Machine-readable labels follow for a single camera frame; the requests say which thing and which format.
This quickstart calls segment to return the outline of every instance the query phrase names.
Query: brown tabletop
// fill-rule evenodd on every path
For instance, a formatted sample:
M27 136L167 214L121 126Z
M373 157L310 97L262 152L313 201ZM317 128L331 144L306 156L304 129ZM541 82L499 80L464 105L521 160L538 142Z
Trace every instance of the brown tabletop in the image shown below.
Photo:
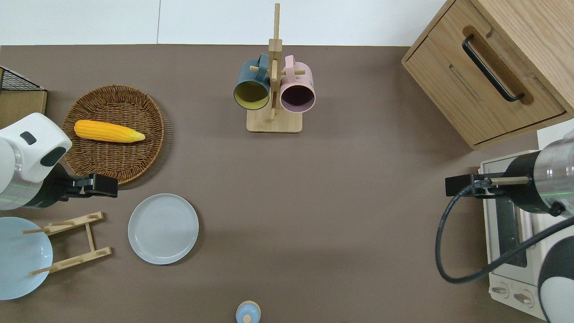
M472 151L404 70L405 47L284 46L313 71L317 103L299 134L250 133L232 97L241 63L267 46L2 46L0 64L48 91L61 124L84 93L126 84L167 121L152 168L120 188L46 209L2 211L43 226L103 211L97 248L113 254L49 274L0 302L2 322L234 322L251 299L261 322L539 322L492 300L488 280L455 286L435 267L449 198L444 178L536 149L531 133ZM134 208L177 194L199 239L168 266L131 249ZM89 251L85 231L51 238L55 260ZM454 208L443 258L453 275L486 264L481 201Z

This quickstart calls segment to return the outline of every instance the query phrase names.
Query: yellow corn cob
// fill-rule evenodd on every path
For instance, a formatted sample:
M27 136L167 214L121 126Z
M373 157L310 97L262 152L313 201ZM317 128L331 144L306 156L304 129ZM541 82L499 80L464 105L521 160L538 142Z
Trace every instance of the yellow corn cob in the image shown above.
M132 128L108 122L78 120L73 127L79 137L114 143L133 143L145 139L142 133Z

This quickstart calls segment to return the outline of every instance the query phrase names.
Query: plate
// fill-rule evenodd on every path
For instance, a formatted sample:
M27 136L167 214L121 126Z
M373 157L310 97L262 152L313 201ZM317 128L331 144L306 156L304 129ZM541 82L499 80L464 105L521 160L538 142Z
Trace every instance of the plate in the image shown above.
M17 217L0 218L0 299L14 299L31 293L46 279L48 271L29 272L52 265L52 244L41 233L22 234L40 227Z
M157 194L133 211L127 237L134 252L148 263L165 265L183 258L199 234L197 213L184 198Z

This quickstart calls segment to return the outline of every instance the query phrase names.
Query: blue mug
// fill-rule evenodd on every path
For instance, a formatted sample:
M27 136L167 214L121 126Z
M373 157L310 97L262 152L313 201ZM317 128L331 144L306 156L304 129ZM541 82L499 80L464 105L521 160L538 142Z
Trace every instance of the blue mug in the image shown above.
M256 66L259 70L252 71L251 66ZM247 110L259 110L269 102L269 55L261 54L259 59L246 61L239 70L237 85L233 91L235 102Z

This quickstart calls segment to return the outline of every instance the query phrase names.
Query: wooden base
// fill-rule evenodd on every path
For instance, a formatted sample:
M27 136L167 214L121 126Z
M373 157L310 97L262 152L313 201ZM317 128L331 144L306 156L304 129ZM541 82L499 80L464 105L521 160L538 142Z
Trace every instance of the wooden base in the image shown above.
M251 132L297 133L303 129L303 114L281 106L272 112L271 100L263 109L247 111L247 130Z
M50 273L53 273L53 272L56 272L56 271L59 271L62 269L70 268L70 267L75 266L77 264L85 263L85 262L88 262L90 260L94 260L94 259L97 259L97 258L100 258L103 256L107 256L107 255L111 255L111 248L110 247L105 247L105 248L96 250L96 248L94 246L94 238L92 237L92 230L90 228L90 223L92 223L94 221L101 220L103 218L104 218L104 215L102 212L96 212L96 213L88 214L86 216L73 218L73 219L68 220L68 221L50 223L47 226L40 228L40 229L22 231L22 234L31 234L31 233L43 232L43 233L47 234L48 236L51 236L53 234L60 233L62 231L70 230L73 228L77 228L78 226L84 225L86 227L86 233L88 234L88 243L90 245L90 250L91 250L91 252L84 253L83 255L71 257L68 259L64 259L62 261L53 263L50 267L34 270L28 274L30 276L32 276L32 275L39 274L39 273L45 272L45 271L49 271Z

